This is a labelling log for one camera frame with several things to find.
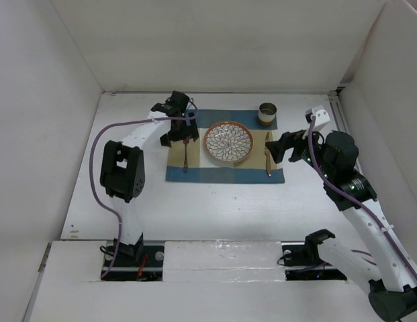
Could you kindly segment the copper table knife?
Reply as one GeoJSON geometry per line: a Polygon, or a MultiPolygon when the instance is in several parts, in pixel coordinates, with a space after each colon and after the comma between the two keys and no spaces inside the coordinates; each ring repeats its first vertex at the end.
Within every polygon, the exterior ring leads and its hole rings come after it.
{"type": "MultiPolygon", "coordinates": [[[[265,143],[269,142],[271,138],[271,132],[267,132],[265,136],[265,143]]],[[[268,176],[272,176],[272,170],[271,170],[271,153],[268,149],[268,147],[265,146],[265,170],[267,172],[268,176]]]]}

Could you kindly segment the silver fork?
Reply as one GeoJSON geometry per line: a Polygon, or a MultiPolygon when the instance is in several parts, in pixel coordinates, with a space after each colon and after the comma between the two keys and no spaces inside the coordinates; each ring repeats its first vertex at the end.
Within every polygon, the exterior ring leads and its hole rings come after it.
{"type": "Polygon", "coordinates": [[[189,163],[188,163],[188,157],[187,157],[187,147],[189,144],[189,140],[183,140],[184,145],[184,161],[183,161],[183,172],[187,173],[189,170],[189,163]]]}

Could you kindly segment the white brown metal cup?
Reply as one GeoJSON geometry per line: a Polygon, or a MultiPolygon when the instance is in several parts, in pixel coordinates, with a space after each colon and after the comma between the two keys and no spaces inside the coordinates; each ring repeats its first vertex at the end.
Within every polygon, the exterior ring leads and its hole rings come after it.
{"type": "Polygon", "coordinates": [[[261,126],[268,127],[276,119],[277,107],[273,103],[262,103],[258,111],[258,123],[261,126]]]}

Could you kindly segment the orange rimmed patterned plate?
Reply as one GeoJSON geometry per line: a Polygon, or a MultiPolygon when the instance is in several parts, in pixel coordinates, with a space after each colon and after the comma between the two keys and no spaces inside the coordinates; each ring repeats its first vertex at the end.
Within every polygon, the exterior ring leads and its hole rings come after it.
{"type": "Polygon", "coordinates": [[[235,121],[222,121],[212,125],[205,133],[203,144],[215,160],[228,164],[249,157],[254,140],[247,127],[235,121]]]}

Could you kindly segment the blue beige checked placemat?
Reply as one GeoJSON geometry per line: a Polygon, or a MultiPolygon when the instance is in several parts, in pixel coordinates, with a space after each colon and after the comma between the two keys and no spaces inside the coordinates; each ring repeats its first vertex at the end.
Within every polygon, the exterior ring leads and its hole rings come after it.
{"type": "Polygon", "coordinates": [[[277,122],[269,127],[258,123],[257,110],[200,110],[197,118],[199,139],[191,141],[187,147],[189,170],[183,172],[184,145],[182,142],[172,143],[169,150],[166,180],[169,182],[192,182],[214,184],[283,184],[285,177],[280,165],[271,162],[272,176],[265,170],[265,136],[271,132],[271,138],[277,130],[277,122]],[[228,164],[212,158],[204,147],[203,139],[206,131],[214,124],[222,121],[235,121],[249,129],[254,146],[245,160],[228,164]]]}

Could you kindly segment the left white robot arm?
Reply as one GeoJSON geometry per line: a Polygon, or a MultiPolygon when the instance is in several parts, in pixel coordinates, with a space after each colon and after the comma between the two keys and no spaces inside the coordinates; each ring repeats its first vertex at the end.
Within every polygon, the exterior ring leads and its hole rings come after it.
{"type": "Polygon", "coordinates": [[[146,119],[135,123],[138,127],[132,133],[104,146],[100,185],[111,197],[112,210],[119,215],[121,233],[113,242],[114,250],[129,266],[139,264],[143,257],[143,230],[134,201],[145,185],[144,151],[157,143],[170,148],[173,142],[197,141],[196,117],[193,99],[173,91],[164,103],[150,109],[146,119]]]}

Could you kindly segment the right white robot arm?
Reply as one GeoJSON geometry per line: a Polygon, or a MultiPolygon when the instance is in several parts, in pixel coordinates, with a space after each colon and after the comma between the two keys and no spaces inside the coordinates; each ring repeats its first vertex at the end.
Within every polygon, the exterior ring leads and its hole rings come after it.
{"type": "Polygon", "coordinates": [[[275,163],[292,149],[290,162],[305,161],[323,175],[323,188],[338,210],[358,232],[371,254],[366,260],[343,246],[327,229],[306,236],[304,243],[283,245],[284,264],[330,264],[357,284],[383,321],[400,321],[417,311],[417,265],[409,257],[387,222],[369,181],[355,170],[359,149],[347,133],[332,131],[327,137],[315,132],[285,132],[266,151],[275,163]]]}

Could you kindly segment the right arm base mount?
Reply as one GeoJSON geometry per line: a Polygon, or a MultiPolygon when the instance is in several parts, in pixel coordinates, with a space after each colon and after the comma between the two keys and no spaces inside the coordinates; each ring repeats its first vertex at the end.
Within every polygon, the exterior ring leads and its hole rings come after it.
{"type": "Polygon", "coordinates": [[[286,281],[346,281],[342,272],[320,259],[317,247],[329,238],[335,235],[321,229],[307,235],[304,241],[282,243],[282,255],[277,264],[284,267],[286,281]]]}

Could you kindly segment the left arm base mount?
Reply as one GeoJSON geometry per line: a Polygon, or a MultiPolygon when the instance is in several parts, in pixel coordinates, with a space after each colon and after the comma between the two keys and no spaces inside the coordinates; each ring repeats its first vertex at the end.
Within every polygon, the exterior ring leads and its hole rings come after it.
{"type": "Polygon", "coordinates": [[[119,244],[114,257],[117,239],[106,246],[100,246],[103,254],[101,280],[108,282],[161,282],[165,245],[145,244],[143,236],[134,245],[119,244]]]}

